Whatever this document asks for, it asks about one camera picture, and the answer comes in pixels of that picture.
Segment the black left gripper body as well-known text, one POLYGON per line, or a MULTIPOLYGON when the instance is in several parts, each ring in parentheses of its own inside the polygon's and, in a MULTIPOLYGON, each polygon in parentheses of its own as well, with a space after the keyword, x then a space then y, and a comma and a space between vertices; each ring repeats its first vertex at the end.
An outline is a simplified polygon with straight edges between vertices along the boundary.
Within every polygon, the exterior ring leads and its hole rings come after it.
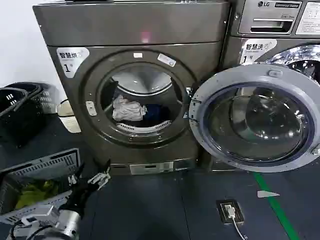
POLYGON ((87 181, 79 181, 72 186, 71 194, 66 203, 60 206, 60 210, 73 211, 84 214, 86 203, 94 192, 94 185, 87 181))

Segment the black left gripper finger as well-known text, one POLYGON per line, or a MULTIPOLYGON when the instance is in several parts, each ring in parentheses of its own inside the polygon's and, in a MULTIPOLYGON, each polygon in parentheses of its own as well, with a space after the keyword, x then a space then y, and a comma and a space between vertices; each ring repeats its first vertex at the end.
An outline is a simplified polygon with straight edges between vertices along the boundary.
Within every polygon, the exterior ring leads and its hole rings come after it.
POLYGON ((104 165, 102 172, 97 173, 95 176, 89 179, 87 183, 98 187, 104 187, 111 179, 110 169, 111 160, 109 159, 104 165))
POLYGON ((78 180, 81 178, 84 168, 85 168, 85 163, 82 163, 75 173, 68 176, 68 184, 70 187, 77 184, 78 180))

